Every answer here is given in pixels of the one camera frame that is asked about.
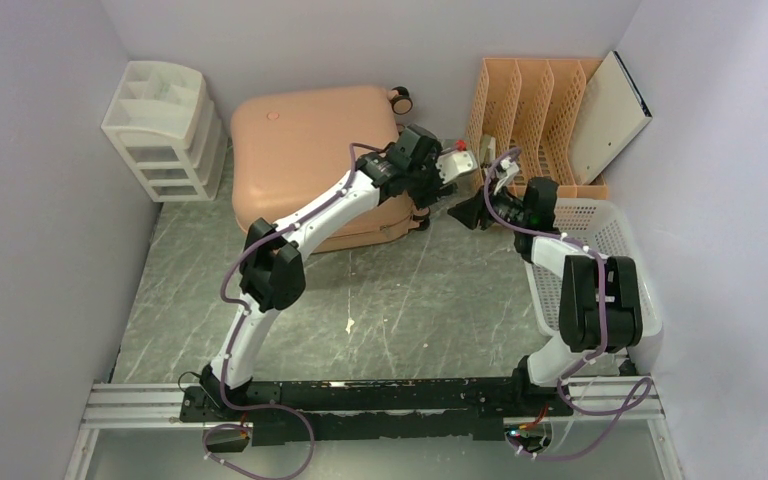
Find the orange plastic file rack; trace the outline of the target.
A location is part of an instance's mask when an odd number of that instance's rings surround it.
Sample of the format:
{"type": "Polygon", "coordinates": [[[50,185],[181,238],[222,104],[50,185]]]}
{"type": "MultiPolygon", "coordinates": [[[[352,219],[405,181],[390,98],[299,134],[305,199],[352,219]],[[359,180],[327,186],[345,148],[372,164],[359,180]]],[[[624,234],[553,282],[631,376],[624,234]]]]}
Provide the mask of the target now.
{"type": "Polygon", "coordinates": [[[466,128],[468,146],[479,154],[490,139],[502,153],[519,147],[520,172],[508,187],[520,197],[533,177],[550,177],[558,196],[584,199],[584,207],[564,205],[558,214],[564,231],[585,231],[596,218],[597,201],[609,197],[602,176],[585,183],[572,173],[571,142],[585,89],[601,61],[593,58],[483,58],[466,128]]]}

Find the pink hard-shell suitcase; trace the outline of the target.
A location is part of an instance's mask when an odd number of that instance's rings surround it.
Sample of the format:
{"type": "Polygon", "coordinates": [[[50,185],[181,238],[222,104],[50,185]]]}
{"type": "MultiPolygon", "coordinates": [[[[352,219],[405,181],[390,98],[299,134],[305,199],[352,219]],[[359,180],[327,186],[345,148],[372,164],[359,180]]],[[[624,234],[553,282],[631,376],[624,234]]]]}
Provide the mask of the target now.
{"type": "Polygon", "coordinates": [[[398,137],[388,89],[335,87],[255,97],[230,122],[232,208],[242,231],[290,215],[348,172],[350,159],[398,137]]]}

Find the white plastic drawer organizer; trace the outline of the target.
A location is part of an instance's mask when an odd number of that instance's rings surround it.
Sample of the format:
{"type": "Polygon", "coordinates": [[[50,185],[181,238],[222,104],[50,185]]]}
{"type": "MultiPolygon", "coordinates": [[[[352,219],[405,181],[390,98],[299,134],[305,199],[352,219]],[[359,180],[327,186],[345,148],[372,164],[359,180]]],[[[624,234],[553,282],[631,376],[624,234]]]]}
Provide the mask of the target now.
{"type": "Polygon", "coordinates": [[[129,62],[101,129],[153,201],[216,198],[228,135],[199,71],[129,62]]]}

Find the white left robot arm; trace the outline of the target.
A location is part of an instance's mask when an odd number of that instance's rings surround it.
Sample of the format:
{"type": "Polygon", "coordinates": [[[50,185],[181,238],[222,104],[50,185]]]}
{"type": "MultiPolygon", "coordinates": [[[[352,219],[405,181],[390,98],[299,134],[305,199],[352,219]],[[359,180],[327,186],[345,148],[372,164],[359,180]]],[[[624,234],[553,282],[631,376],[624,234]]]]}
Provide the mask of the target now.
{"type": "Polygon", "coordinates": [[[206,406],[219,419],[238,417],[246,405],[259,350],[278,315],[306,287],[304,263],[329,237],[357,217],[402,194],[422,206],[448,194],[437,167],[445,154],[441,141],[417,125],[406,127],[383,148],[352,142],[347,172],[300,210],[275,222],[254,221],[231,274],[240,293],[223,302],[237,312],[220,352],[202,370],[206,406]]]}

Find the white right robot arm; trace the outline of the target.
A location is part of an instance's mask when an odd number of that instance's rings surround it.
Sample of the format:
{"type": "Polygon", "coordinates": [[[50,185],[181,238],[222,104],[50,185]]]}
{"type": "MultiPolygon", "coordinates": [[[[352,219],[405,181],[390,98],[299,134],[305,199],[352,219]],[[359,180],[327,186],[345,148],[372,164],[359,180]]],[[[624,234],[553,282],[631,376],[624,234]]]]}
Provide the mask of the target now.
{"type": "Polygon", "coordinates": [[[491,180],[448,210],[471,230],[494,224],[512,230],[520,257],[560,282],[558,331],[538,352],[527,356],[528,377],[509,389],[512,407],[524,415],[536,413],[547,403],[547,387],[604,353],[637,346],[659,327],[644,310],[634,259],[602,254],[557,229],[558,189],[550,178],[536,177],[521,196],[515,196],[501,181],[491,180]]]}

